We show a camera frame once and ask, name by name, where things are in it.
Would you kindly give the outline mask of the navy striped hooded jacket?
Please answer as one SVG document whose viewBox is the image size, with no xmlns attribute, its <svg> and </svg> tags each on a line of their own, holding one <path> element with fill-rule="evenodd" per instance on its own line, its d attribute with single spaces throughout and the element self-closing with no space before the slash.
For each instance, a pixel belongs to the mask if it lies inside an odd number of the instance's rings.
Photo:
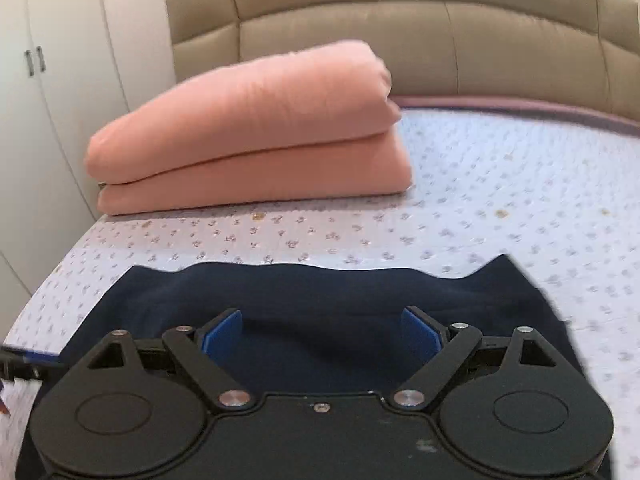
<svg viewBox="0 0 640 480">
<path fill-rule="evenodd" d="M 567 361 L 577 361 L 547 298 L 504 255 L 465 278 L 300 264 L 206 262 L 178 272 L 135 266 L 85 317 L 60 358 L 77 362 L 118 328 L 154 339 L 179 325 L 201 327 L 237 308 L 243 333 L 224 367 L 250 391 L 387 391 L 420 367 L 400 328 L 409 306 L 445 325 L 468 323 L 487 336 L 508 336 L 527 325 Z"/>
</svg>

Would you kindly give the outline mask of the floral quilted bed cover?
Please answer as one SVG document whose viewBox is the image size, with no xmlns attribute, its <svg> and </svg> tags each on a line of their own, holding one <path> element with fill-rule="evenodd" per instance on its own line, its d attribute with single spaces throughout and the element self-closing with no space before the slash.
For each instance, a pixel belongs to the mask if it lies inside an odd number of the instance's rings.
<svg viewBox="0 0 640 480">
<path fill-rule="evenodd" d="M 639 474 L 639 141 L 571 122 L 408 110 L 403 196 L 102 218 L 43 281 L 8 343 L 59 352 L 130 266 L 202 261 L 413 268 L 462 278 L 507 254 L 566 323 Z"/>
</svg>

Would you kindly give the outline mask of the folded pink quilt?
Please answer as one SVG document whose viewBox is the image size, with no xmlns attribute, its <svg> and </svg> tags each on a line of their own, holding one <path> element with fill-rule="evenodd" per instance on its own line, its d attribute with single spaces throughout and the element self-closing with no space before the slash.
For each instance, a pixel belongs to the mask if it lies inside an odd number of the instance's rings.
<svg viewBox="0 0 640 480">
<path fill-rule="evenodd" d="M 85 163 L 110 216 L 387 195 L 412 182 L 384 62 L 359 40 L 217 68 L 111 122 Z"/>
</svg>

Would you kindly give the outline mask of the white wardrobe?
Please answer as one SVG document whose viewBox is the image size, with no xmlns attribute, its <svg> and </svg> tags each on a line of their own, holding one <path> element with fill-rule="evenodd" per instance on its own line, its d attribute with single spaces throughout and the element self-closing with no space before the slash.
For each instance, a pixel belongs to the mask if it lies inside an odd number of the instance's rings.
<svg viewBox="0 0 640 480">
<path fill-rule="evenodd" d="M 175 81 L 164 0 L 1 0 L 1 316 L 96 221 L 90 136 Z"/>
</svg>

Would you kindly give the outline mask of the beige padded headboard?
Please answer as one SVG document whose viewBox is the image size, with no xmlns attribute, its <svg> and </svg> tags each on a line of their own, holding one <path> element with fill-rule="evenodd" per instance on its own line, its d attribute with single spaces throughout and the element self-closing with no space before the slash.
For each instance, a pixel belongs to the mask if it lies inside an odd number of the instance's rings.
<svg viewBox="0 0 640 480">
<path fill-rule="evenodd" d="M 634 0 L 165 2 L 178 80 L 357 39 L 401 98 L 513 98 L 639 117 Z"/>
</svg>

